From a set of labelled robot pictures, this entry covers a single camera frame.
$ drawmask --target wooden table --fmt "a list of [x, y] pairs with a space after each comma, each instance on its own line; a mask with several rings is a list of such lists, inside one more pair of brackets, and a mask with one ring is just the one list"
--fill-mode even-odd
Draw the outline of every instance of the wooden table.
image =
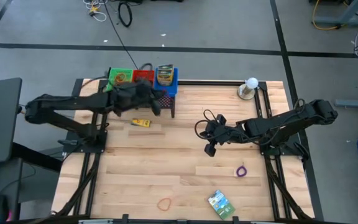
[[[267, 82], [267, 86], [273, 115], [288, 111], [283, 83]], [[98, 82], [93, 82], [80, 95], [90, 95], [97, 89]], [[159, 117], [147, 109], [125, 112], [121, 118], [111, 113], [91, 217], [121, 218], [128, 213], [129, 218], [138, 219], [220, 220], [207, 202], [215, 190], [220, 190], [236, 208], [234, 215], [240, 220], [273, 220], [265, 162], [258, 146], [224, 144], [217, 146], [215, 157], [209, 157], [204, 152], [208, 142], [195, 134], [194, 125], [204, 119], [205, 109], [223, 114], [230, 126], [257, 117], [255, 101], [241, 100], [236, 91], [236, 86], [180, 85], [173, 119], [170, 110], [162, 110]], [[81, 123], [90, 123], [91, 116], [89, 111], [75, 113], [75, 119]], [[132, 118], [150, 119], [152, 125], [132, 126]], [[59, 211], [77, 188], [83, 158], [84, 154], [75, 153], [64, 162], [52, 210]], [[235, 171], [242, 163], [248, 174], [236, 177]], [[282, 164], [288, 191], [305, 213], [313, 217], [301, 161], [296, 156], [282, 156]], [[172, 204], [164, 212], [157, 208], [157, 203], [167, 197]], [[277, 198], [284, 217], [278, 190]]]

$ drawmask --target gray floor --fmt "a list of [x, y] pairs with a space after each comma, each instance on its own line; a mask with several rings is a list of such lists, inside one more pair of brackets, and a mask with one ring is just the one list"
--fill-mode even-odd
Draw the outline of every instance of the gray floor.
[[[5, 0], [0, 0], [0, 10], [4, 3]], [[313, 6], [307, 0], [276, 0], [276, 3], [288, 51], [352, 53], [351, 40], [358, 27], [316, 30], [310, 24]], [[317, 15], [335, 15], [344, 9], [342, 4], [322, 5]], [[131, 27], [117, 26], [129, 46], [280, 50], [269, 0], [146, 1], [132, 10]], [[110, 12], [117, 21], [116, 15]], [[0, 43], [120, 46], [108, 21], [97, 22], [87, 16], [80, 0], [64, 3], [13, 0], [0, 21]], [[180, 78], [283, 80], [290, 99], [281, 56], [131, 54], [138, 65], [173, 63], [180, 68]], [[358, 100], [358, 59], [290, 57], [290, 63], [300, 98]], [[0, 79], [23, 79], [22, 104], [43, 93], [69, 95], [76, 78], [98, 77], [108, 67], [132, 68], [133, 65], [122, 51], [0, 49]], [[313, 126], [306, 132], [324, 219], [358, 223], [358, 110], [337, 110], [339, 117], [334, 124]], [[28, 124], [19, 116], [15, 141], [43, 151], [58, 147], [57, 140], [65, 135], [49, 125]], [[30, 171], [30, 167], [24, 167], [24, 172]], [[23, 181], [21, 202], [26, 203], [22, 205], [22, 218], [48, 213], [57, 177], [37, 169], [36, 176]]]

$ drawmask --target white light bulb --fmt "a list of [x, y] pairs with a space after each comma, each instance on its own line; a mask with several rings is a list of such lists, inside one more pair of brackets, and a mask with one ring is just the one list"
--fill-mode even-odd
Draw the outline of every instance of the white light bulb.
[[257, 88], [259, 84], [258, 79], [256, 78], [249, 78], [246, 83], [247, 83], [247, 87], [250, 89]]

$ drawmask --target purple rubber band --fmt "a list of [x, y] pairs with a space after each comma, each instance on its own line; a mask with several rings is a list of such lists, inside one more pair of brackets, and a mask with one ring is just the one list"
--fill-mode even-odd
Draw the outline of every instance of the purple rubber band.
[[246, 169], [246, 167], [244, 167], [244, 166], [238, 167], [238, 168], [237, 168], [237, 171], [236, 171], [236, 174], [237, 174], [238, 177], [243, 177], [243, 176], [247, 175], [247, 169]]

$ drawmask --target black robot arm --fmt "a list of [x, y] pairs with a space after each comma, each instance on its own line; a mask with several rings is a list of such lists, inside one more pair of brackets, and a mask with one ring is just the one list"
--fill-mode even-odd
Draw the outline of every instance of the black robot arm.
[[111, 91], [99, 92], [90, 96], [51, 96], [42, 95], [25, 106], [25, 120], [34, 124], [49, 123], [76, 133], [80, 138], [95, 138], [96, 125], [81, 124], [55, 110], [89, 110], [97, 114], [122, 112], [150, 106], [153, 113], [160, 115], [158, 99], [164, 91], [154, 90], [149, 81], [140, 79], [135, 83], [116, 85]]
[[238, 121], [235, 127], [226, 126], [226, 119], [221, 114], [213, 120], [206, 118], [207, 120], [198, 121], [196, 126], [201, 122], [207, 122], [205, 131], [197, 135], [209, 141], [204, 150], [213, 157], [216, 152], [215, 145], [218, 143], [222, 145], [225, 142], [253, 142], [261, 146], [278, 146], [286, 142], [290, 136], [313, 124], [331, 124], [336, 118], [337, 112], [328, 101], [314, 100], [271, 118]]

